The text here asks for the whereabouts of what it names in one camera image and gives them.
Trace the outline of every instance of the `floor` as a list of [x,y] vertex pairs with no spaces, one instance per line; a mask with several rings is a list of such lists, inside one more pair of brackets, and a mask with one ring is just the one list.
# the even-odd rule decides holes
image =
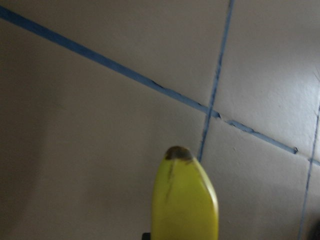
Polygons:
[[141,239],[189,147],[221,240],[320,220],[319,0],[0,0],[0,238]]

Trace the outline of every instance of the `dark brown banana tip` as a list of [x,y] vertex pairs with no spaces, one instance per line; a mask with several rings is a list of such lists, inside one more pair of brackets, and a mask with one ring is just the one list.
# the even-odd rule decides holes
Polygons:
[[191,160],[194,156],[191,154],[189,149],[183,146],[172,146],[165,153],[166,160],[182,159]]

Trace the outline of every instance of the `banana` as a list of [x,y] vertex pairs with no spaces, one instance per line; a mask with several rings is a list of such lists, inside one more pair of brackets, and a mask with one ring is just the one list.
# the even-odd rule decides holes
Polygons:
[[167,150],[156,174],[151,240],[217,240],[218,200],[206,172],[187,148]]

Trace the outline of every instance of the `yellow object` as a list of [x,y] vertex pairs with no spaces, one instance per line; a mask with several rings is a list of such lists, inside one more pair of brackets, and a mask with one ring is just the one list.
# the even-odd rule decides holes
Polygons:
[[152,194],[151,240],[217,240],[218,201],[206,172],[184,147],[165,153]]

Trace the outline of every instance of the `dark object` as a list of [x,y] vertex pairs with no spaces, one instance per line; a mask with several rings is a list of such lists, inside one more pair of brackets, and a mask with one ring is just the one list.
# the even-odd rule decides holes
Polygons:
[[142,239],[141,240],[150,240],[150,238],[151,238],[150,232],[144,232],[142,234]]
[[320,222],[318,222],[309,234],[309,240],[320,240]]

